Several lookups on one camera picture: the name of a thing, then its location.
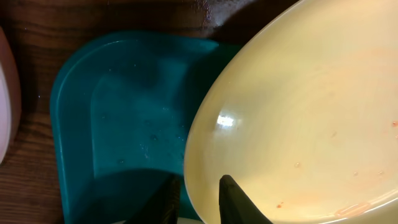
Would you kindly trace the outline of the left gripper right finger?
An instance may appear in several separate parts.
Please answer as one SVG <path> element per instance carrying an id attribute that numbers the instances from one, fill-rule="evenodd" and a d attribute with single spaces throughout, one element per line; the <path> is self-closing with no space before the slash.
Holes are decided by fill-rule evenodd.
<path id="1" fill-rule="evenodd" d="M 272 224 L 230 175 L 220 179 L 219 208 L 221 224 Z"/>

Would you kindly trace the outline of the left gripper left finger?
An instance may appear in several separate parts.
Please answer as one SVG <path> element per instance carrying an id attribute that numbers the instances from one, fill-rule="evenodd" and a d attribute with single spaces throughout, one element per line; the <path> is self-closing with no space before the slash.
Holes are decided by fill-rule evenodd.
<path id="1" fill-rule="evenodd" d="M 131 218 L 133 220 L 166 220 L 172 217 L 177 218 L 180 210 L 180 189 L 180 179 L 176 175 L 170 176 L 144 207 Z"/>

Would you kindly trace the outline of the yellow plate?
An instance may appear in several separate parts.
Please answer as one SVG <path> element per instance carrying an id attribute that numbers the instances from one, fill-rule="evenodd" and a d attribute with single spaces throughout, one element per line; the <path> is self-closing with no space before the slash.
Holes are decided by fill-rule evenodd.
<path id="1" fill-rule="evenodd" d="M 205 223 L 224 175 L 274 223 L 397 222 L 397 0 L 299 1 L 236 54 L 186 144 Z"/>

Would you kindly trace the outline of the pale pink plate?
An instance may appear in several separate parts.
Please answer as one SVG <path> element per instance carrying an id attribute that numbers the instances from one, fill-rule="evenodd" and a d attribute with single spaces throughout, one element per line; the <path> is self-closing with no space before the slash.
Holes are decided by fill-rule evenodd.
<path id="1" fill-rule="evenodd" d="M 12 50 L 1 28 L 1 163 L 13 143 L 22 112 L 21 84 Z"/>

